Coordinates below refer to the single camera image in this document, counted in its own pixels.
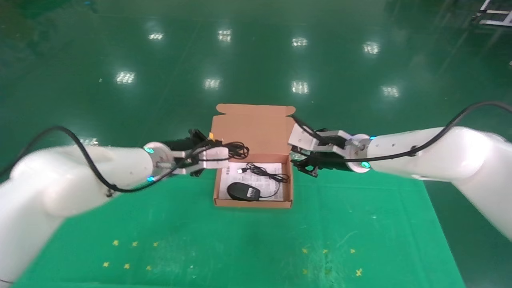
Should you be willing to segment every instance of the instruction paper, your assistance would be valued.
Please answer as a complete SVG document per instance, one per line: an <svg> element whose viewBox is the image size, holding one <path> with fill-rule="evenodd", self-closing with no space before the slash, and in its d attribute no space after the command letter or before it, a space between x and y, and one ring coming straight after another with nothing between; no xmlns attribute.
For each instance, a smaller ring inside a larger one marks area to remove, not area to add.
<svg viewBox="0 0 512 288"><path fill-rule="evenodd" d="M244 173L238 173L238 169L245 168L247 163L230 162L227 168L222 169L221 184L219 188L219 199L230 200L227 194L227 187L233 182L242 182L260 189L260 196L270 196L279 188L278 193L269 198L260 198L260 201L283 201L283 184L279 185L276 181L265 177L252 174L249 170ZM256 166L263 167L272 174L282 173L283 165L281 163L254 163Z"/></svg>

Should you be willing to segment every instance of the cardboard box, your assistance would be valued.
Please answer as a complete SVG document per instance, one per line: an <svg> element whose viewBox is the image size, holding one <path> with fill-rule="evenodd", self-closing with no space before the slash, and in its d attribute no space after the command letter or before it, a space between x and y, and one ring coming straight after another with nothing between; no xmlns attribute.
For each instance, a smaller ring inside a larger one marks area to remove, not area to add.
<svg viewBox="0 0 512 288"><path fill-rule="evenodd" d="M249 147L249 156L232 162L282 163L283 173L290 181L283 184L283 201L236 201L219 199L222 170L215 177L214 203L224 207L291 208L293 203L293 165L290 162L288 138L295 122L288 117L295 112L292 106L218 104L211 132L224 143L240 141Z"/></svg>

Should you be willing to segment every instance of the box flap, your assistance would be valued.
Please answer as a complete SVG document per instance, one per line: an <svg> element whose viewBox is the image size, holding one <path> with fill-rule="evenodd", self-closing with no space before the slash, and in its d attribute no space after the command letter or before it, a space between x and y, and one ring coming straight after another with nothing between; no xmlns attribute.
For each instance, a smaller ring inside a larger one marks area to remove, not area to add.
<svg viewBox="0 0 512 288"><path fill-rule="evenodd" d="M218 104L224 115L214 116L211 132L223 142L241 141L249 154L290 153L288 138L295 122L287 117L295 112L292 106Z"/></svg>
<svg viewBox="0 0 512 288"><path fill-rule="evenodd" d="M290 116L295 113L293 106L218 104L217 111L224 114L270 114L274 116Z"/></svg>

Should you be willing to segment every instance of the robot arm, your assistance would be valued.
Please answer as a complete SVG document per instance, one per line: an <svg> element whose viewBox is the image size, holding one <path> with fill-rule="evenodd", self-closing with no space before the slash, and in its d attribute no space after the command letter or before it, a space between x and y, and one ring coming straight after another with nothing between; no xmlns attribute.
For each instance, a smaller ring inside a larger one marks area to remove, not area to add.
<svg viewBox="0 0 512 288"><path fill-rule="evenodd" d="M173 174L199 176L204 169L226 167L228 148L213 143L192 130L188 138L150 142L144 148L86 150L101 175L121 190L159 181L171 168ZM195 148L195 156L182 161ZM93 174L77 146L43 149L22 158L0 184L0 287L22 274L67 217L118 194Z"/></svg>
<svg viewBox="0 0 512 288"><path fill-rule="evenodd" d="M295 125L289 138L299 171L317 177L319 169L364 173L370 169L419 180L451 182L507 238L512 239L512 144L502 137L453 127L420 152L370 161L421 146L443 128L370 137L345 131L322 131L316 139Z"/></svg>

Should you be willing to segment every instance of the metal rack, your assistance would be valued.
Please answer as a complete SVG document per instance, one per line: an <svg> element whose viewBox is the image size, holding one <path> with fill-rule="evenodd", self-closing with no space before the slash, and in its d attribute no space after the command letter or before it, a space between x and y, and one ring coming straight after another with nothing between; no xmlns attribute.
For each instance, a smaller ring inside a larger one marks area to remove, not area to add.
<svg viewBox="0 0 512 288"><path fill-rule="evenodd" d="M487 10L487 6L489 5L490 0L485 0L482 7L480 8L480 11L478 11L475 16L473 16L473 20L476 20L479 18L482 14L504 14L507 15L505 20L503 21L496 21L496 20L481 20L480 24L487 24L487 25L500 25L500 26L509 26L512 27L512 11L501 11L501 10Z"/></svg>

